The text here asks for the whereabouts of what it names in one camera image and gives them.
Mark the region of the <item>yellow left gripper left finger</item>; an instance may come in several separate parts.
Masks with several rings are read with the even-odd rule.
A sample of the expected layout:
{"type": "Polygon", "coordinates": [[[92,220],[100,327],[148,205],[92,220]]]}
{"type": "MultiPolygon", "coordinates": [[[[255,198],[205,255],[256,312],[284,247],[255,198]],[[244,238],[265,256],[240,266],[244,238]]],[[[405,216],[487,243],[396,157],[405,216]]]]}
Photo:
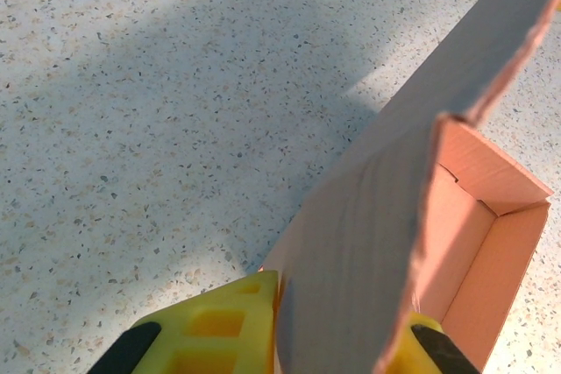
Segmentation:
{"type": "Polygon", "coordinates": [[[272,373],[278,274],[261,271],[165,307],[124,331],[92,373],[272,373]]]}

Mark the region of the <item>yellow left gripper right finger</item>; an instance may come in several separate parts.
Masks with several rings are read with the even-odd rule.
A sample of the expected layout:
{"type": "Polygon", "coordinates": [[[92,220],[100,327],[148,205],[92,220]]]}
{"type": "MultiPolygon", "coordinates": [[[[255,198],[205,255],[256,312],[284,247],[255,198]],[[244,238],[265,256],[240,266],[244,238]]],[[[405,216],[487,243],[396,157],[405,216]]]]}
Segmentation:
{"type": "Polygon", "coordinates": [[[392,374],[480,374],[430,317],[413,312],[401,332],[387,372],[392,374]]]}

